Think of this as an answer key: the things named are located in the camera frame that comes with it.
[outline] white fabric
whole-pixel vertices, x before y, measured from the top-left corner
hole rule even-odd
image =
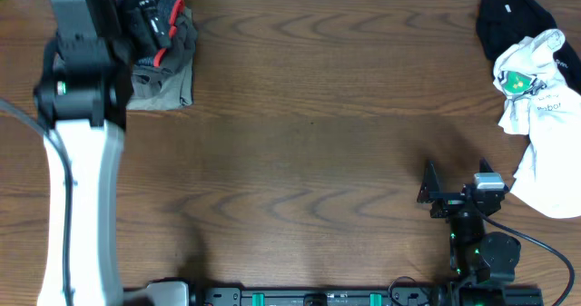
[[[507,96],[498,125],[506,133],[528,134],[531,142],[511,192],[557,219],[581,215],[576,185],[581,180],[581,96],[567,87],[553,60],[564,42],[561,31],[546,30],[512,45],[494,66],[494,86]],[[513,94],[506,89],[509,72],[523,74],[534,84]]]

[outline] green marking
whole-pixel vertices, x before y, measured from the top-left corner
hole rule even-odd
[[[383,296],[380,293],[371,293],[369,296],[370,306],[381,306],[383,303]]]
[[[517,72],[509,71],[507,74],[507,81],[502,87],[511,94],[522,94],[530,88],[531,79]]]
[[[264,293],[252,294],[252,306],[264,306]]]

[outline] cable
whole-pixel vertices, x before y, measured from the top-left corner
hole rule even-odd
[[[394,280],[394,281],[393,281],[393,282],[392,282],[392,283],[389,285],[389,288],[388,288],[388,297],[391,299],[391,301],[392,301],[393,303],[395,303],[395,304],[396,304],[396,305],[398,305],[398,306],[403,306],[403,305],[401,305],[401,304],[400,304],[398,301],[396,301],[396,300],[394,300],[394,299],[393,299],[393,297],[391,296],[391,288],[393,287],[393,285],[394,285],[394,284],[395,284],[397,281],[399,281],[399,280],[402,280],[402,279],[408,279],[408,280],[411,280],[411,281],[413,281],[414,283],[418,283],[417,281],[415,281],[415,280],[414,280],[414,278],[412,278],[412,277],[409,277],[409,276],[406,276],[406,275],[403,275],[403,276],[400,276],[400,277],[398,277],[396,280]],[[423,304],[420,304],[419,306],[429,305],[429,293],[427,293],[427,292],[426,292],[426,291],[425,291],[423,288],[421,288],[421,287],[418,287],[418,289],[419,289],[419,290],[420,290],[420,291],[421,291],[421,292],[422,292],[422,293],[423,293],[423,294],[426,296],[426,299],[428,299],[428,302],[426,302],[426,303],[423,303]]]
[[[556,257],[558,257],[561,261],[563,261],[563,263],[566,265],[566,267],[569,269],[569,282],[567,283],[565,290],[563,291],[563,293],[561,293],[561,296],[559,296],[559,298],[555,301],[555,303],[553,304],[553,306],[558,306],[560,305],[566,298],[566,296],[571,292],[571,289],[573,289],[573,284],[575,283],[575,269],[573,268],[573,264],[571,264],[571,262],[567,259],[567,257],[565,257],[565,255],[563,255],[562,253],[560,253],[559,251],[557,251],[556,249],[554,249],[553,247],[547,245],[544,242],[538,241],[537,239],[527,236],[526,234],[522,233],[522,232],[518,232],[514,229],[508,228],[505,225],[502,225],[498,222],[495,222],[494,220],[491,220],[490,218],[488,218],[482,211],[480,211],[478,209],[478,207],[476,206],[476,203],[472,200],[472,204],[474,205],[474,208],[476,209],[476,211],[478,212],[478,215],[480,215],[480,217],[496,226],[499,229],[502,229],[508,233],[512,233],[514,235],[516,235],[519,238],[522,238],[526,241],[532,242],[535,245],[542,247],[544,249],[546,249],[547,251],[553,253]]]
[[[56,135],[51,137],[51,135],[43,129],[43,127],[38,124],[30,115],[26,114],[23,110],[19,109],[15,105],[10,104],[6,100],[0,98],[0,110],[6,111],[11,114],[20,122],[31,127],[36,133],[40,134],[42,137],[54,147],[56,153],[58,154],[61,163],[63,164],[64,170],[64,230],[63,230],[63,294],[64,301],[67,306],[73,305],[73,292],[71,290],[71,271],[70,271],[70,246],[71,246],[71,206],[73,203],[73,172],[71,171],[71,164],[69,163],[68,156],[64,149],[63,143],[60,141],[60,137]]]

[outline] wood grain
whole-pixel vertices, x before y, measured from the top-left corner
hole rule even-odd
[[[527,146],[497,126],[504,98],[475,35],[478,1],[186,0],[200,29],[196,105],[129,113],[117,189],[124,285],[450,275],[448,227],[415,203],[424,162],[450,190],[482,156],[512,183]],[[580,0],[537,1],[581,50]],[[0,95],[32,113],[50,6],[3,2],[0,25]],[[39,137],[7,116],[0,131],[0,304],[29,305],[44,273],[48,172]],[[580,219],[548,219],[512,195],[494,217],[581,264]],[[518,283],[551,303],[566,276],[523,242]],[[579,303],[574,289],[566,304]]]

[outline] black cloth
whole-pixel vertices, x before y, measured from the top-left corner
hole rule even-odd
[[[535,0],[482,0],[476,32],[488,60],[496,61],[512,44],[556,28],[553,16]],[[567,85],[581,93],[581,61],[567,42],[553,54]]]

